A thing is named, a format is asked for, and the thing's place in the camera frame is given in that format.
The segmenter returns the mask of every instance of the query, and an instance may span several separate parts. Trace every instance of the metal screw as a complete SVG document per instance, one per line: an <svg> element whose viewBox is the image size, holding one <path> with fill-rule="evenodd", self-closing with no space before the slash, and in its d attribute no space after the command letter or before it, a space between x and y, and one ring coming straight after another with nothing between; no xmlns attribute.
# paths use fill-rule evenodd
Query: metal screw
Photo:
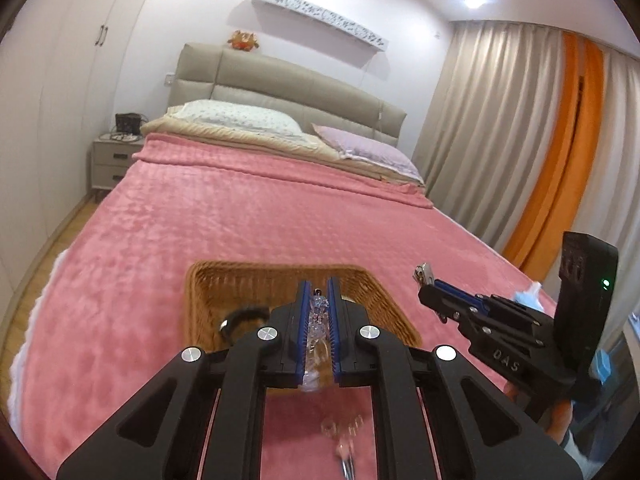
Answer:
<svg viewBox="0 0 640 480"><path fill-rule="evenodd" d="M258 330L258 337L263 341L271 341L272 339L276 339L277 336L278 331L274 329L273 326L263 326Z"/></svg>
<svg viewBox="0 0 640 480"><path fill-rule="evenodd" d="M365 339L375 339L380 335L380 329L377 326L365 325L360 329L360 335Z"/></svg>
<svg viewBox="0 0 640 480"><path fill-rule="evenodd" d="M443 361L453 361L456 358L456 351L450 346L443 345L436 348L436 355Z"/></svg>
<svg viewBox="0 0 640 480"><path fill-rule="evenodd" d="M202 352L200 351L199 348L196 348L195 346L191 346L189 348L185 348L182 351L181 357L183 361L187 361L188 363L193 363L194 361L197 361L198 359L200 359L201 355L202 355Z"/></svg>

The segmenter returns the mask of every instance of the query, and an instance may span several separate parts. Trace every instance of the wall shelf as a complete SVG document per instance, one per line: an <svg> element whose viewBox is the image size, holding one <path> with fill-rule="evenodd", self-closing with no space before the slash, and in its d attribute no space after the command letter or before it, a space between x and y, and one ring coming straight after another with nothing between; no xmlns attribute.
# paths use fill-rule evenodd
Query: wall shelf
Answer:
<svg viewBox="0 0 640 480"><path fill-rule="evenodd" d="M369 44L381 52L384 52L389 44L388 40L385 40L382 36L372 32L367 27L363 27L359 23L345 18L337 12L333 12L305 0L252 0L252 2L271 4L282 9L292 10L293 12L302 14L308 18L318 20L321 23L349 34L357 40Z"/></svg>

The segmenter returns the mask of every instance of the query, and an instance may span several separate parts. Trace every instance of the clear plastic bottle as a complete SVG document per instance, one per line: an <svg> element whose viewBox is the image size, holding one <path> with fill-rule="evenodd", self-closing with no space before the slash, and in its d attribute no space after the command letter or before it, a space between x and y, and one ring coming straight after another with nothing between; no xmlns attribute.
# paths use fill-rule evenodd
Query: clear plastic bottle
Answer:
<svg viewBox="0 0 640 480"><path fill-rule="evenodd" d="M320 367L331 358L328 341L329 302L321 295L319 289L314 291L310 301L305 374L301 386L304 392L315 392L320 389Z"/></svg>

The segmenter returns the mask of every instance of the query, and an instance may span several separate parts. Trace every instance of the blue gripper pad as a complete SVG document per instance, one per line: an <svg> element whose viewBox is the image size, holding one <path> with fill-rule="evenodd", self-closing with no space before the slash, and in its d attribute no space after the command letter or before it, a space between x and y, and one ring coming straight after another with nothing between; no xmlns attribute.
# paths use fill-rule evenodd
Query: blue gripper pad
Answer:
<svg viewBox="0 0 640 480"><path fill-rule="evenodd" d="M331 362L334 369L334 380L340 380L340 334L338 332L338 313L335 304L335 291L333 280L326 284L326 298L329 302L329 343L331 346Z"/></svg>
<svg viewBox="0 0 640 480"><path fill-rule="evenodd" d="M464 290L461 290L460 288L457 288L450 283L443 282L442 280L435 280L433 282L433 286L439 288L441 291L446 292L447 294L451 294L452 296L459 298L465 303L468 303L469 306L476 307L480 314L483 314L484 316L487 316L489 314L489 309L484 306L482 300L476 298L475 296L472 296L468 292L465 292Z"/></svg>
<svg viewBox="0 0 640 480"><path fill-rule="evenodd" d="M298 323L298 354L296 359L296 380L302 384L306 364L306 338L309 333L309 312L311 310L311 282L304 282L302 304L300 304L300 322Z"/></svg>

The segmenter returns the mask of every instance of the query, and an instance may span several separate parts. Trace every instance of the blue object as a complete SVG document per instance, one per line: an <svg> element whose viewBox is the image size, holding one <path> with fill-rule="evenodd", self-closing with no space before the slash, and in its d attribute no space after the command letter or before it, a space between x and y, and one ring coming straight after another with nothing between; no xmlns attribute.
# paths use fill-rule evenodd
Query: blue object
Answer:
<svg viewBox="0 0 640 480"><path fill-rule="evenodd" d="M529 292L516 292L513 295L513 301L516 301L519 304L524 306L528 306L529 308L533 308L539 312L544 312L545 310L540 305L538 301L538 297L530 294Z"/></svg>
<svg viewBox="0 0 640 480"><path fill-rule="evenodd" d="M601 384L604 384L611 375L611 359L609 354L600 349L593 356L591 367L589 369L589 375L594 379L599 379Z"/></svg>
<svg viewBox="0 0 640 480"><path fill-rule="evenodd" d="M528 306L533 310L537 310L539 312L544 312L545 309L542 307L540 300L538 299L538 294L540 293L540 282L533 282L529 287L529 290L523 290L521 292L516 292L513 295L513 301L516 301L519 304L524 306Z"/></svg>
<svg viewBox="0 0 640 480"><path fill-rule="evenodd" d="M334 369L334 380L340 381L340 334L338 333L338 311L335 304L334 282L327 282L326 298L329 302L329 343L331 346L331 363Z"/></svg>
<svg viewBox="0 0 640 480"><path fill-rule="evenodd" d="M296 364L296 379L302 384L305 375L306 337L309 329L309 311L311 310L311 283L305 282L300 305L300 324L298 325L298 362Z"/></svg>
<svg viewBox="0 0 640 480"><path fill-rule="evenodd" d="M475 296L472 296L468 292L465 292L464 290L457 288L450 283L443 282L442 280L435 280L433 282L433 285L444 292L448 292L453 296L457 296L458 298L460 298L460 300L465 301L471 306L476 307L476 309L478 309L478 312L480 312L484 316L487 316L489 314L489 310L484 306L482 300L476 298Z"/></svg>

